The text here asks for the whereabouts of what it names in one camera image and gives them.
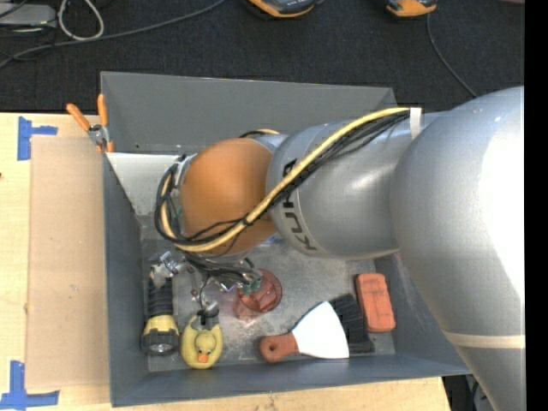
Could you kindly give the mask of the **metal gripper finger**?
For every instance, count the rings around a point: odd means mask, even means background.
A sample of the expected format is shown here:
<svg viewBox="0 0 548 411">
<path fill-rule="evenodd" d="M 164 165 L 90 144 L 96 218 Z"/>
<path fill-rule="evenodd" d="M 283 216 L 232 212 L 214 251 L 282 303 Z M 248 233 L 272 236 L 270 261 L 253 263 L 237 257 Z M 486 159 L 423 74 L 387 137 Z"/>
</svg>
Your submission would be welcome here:
<svg viewBox="0 0 548 411">
<path fill-rule="evenodd" d="M 181 274 L 187 269 L 187 264 L 184 260 L 177 260 L 171 252 L 165 252 L 159 256 L 158 272 L 163 277 L 174 277 Z"/>
</svg>

